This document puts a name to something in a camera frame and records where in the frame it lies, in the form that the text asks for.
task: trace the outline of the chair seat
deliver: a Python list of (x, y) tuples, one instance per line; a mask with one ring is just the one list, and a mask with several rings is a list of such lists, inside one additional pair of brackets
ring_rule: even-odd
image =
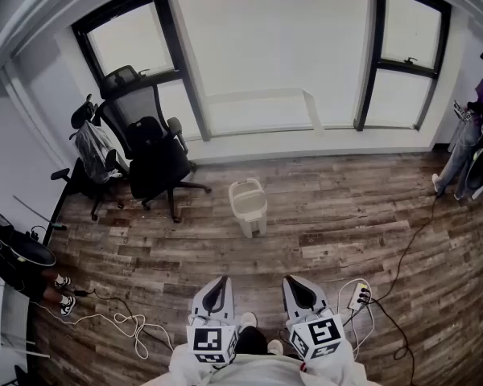
[(190, 162), (177, 139), (159, 142), (130, 163), (130, 190), (136, 199), (158, 195), (190, 173)]

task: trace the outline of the white marker cube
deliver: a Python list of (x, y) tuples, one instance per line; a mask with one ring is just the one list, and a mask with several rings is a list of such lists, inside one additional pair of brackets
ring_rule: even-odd
[(227, 364), (238, 341), (236, 326), (186, 326), (188, 351), (201, 363)]
[(291, 327), (290, 342), (305, 362), (331, 355), (345, 339), (339, 314)]

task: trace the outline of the clear plastic bag on chair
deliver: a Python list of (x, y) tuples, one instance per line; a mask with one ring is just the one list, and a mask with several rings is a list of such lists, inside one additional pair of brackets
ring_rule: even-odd
[(86, 174), (95, 183), (103, 184), (111, 178), (122, 177), (116, 169), (107, 170), (105, 160), (114, 147), (100, 127), (85, 121), (75, 135), (75, 147), (84, 163)]

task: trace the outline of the window frame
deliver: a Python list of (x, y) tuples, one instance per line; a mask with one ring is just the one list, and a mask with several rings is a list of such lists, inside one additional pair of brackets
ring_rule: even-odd
[[(371, 55), (368, 59), (370, 61), (369, 71), (367, 76), (367, 82), (365, 87), (365, 94), (362, 95), (362, 101), (360, 108), (354, 119), (354, 129), (356, 131), (362, 131), (364, 128), (376, 129), (378, 126), (365, 126), (367, 114), (369, 112), (370, 101), (374, 92), (374, 83), (376, 80), (376, 74), (378, 69), (391, 70), (394, 72), (403, 72), (414, 74), (418, 76), (424, 76), (431, 78), (431, 84), (427, 91), (426, 100), (420, 111), (420, 115), (417, 118), (417, 122), (413, 124), (413, 129), (420, 130), (423, 121), (426, 117), (427, 110), (431, 104), (431, 99), (435, 93), (438, 78), (440, 76), (440, 70), (442, 63), (444, 62), (445, 48), (447, 46), (449, 27), (451, 23), (451, 5), (444, 0), (415, 0), (426, 6), (431, 7), (440, 12), (440, 31), (438, 36), (438, 46), (436, 48), (435, 63), (433, 68), (425, 68), (417, 64), (407, 64), (397, 60), (383, 59), (382, 47), (385, 37), (385, 22), (386, 22), (386, 0), (374, 0), (374, 38), (372, 43)], [(387, 129), (393, 129), (393, 126), (384, 126)]]
[(170, 2), (168, 0), (112, 0), (111, 2), (107, 2), (72, 25), (72, 30), (77, 43), (79, 44), (80, 51), (85, 58), (93, 78), (97, 82), (97, 85), (100, 86), (100, 82), (105, 75), (101, 69), (97, 55), (93, 50), (93, 45), (88, 37), (88, 33), (113, 18), (151, 3), (155, 5), (165, 43), (168, 47), (168, 52), (170, 53), (170, 58), (174, 67), (174, 70), (159, 72), (152, 75), (152, 77), (159, 77), (161, 80), (160, 84), (174, 80), (183, 81), (184, 88), (186, 89), (192, 107), (193, 115), (199, 127), (200, 136), (202, 137), (202, 140), (208, 142), (211, 139), (211, 133), (204, 118), (204, 112), (200, 105), (195, 86), (193, 85), (188, 65), (186, 64), (186, 59), (184, 57), (175, 21), (171, 12)]

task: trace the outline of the power strip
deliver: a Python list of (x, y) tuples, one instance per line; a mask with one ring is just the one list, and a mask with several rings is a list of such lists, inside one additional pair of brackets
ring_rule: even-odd
[(349, 305), (347, 306), (351, 310), (358, 311), (365, 305), (365, 298), (368, 297), (366, 292), (369, 291), (369, 287), (363, 283), (358, 283), (354, 289), (353, 297)]

